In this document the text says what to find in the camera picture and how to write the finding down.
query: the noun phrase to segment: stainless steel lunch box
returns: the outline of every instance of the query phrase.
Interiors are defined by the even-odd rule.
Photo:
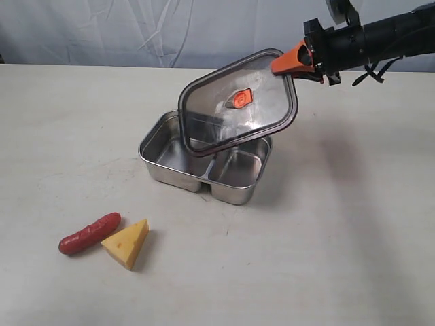
[[[144,138],[139,155],[157,181],[191,192],[206,183],[214,198],[242,205],[251,199],[271,149],[272,139],[263,137],[210,156],[191,156],[181,141],[178,112],[172,111]]]

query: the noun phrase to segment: orange valve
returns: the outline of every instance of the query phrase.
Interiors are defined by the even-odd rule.
[[[250,88],[247,88],[246,90],[240,90],[231,96],[225,106],[229,109],[241,109],[242,107],[252,103],[252,101],[252,91]]]

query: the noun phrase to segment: sausage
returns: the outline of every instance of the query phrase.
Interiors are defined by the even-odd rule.
[[[65,255],[79,253],[107,238],[116,230],[120,222],[121,215],[119,213],[104,215],[79,232],[63,238],[59,242],[59,251]]]

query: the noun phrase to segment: toy sausage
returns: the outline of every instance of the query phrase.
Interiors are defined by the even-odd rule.
[[[63,238],[59,242],[59,251],[65,255],[79,253],[107,238],[121,222],[119,213],[110,213],[86,226],[84,229]]]

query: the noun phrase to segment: robotic arm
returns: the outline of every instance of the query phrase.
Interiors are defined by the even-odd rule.
[[[340,71],[364,66],[366,73],[356,86],[371,76],[383,82],[383,74],[404,57],[435,53],[435,2],[407,13],[362,26],[350,0],[327,0],[336,22],[344,20],[341,29],[324,29],[318,19],[304,23],[305,38],[291,51],[274,60],[275,75],[291,74],[294,78],[324,82],[341,82]],[[378,73],[382,60],[390,60]]]

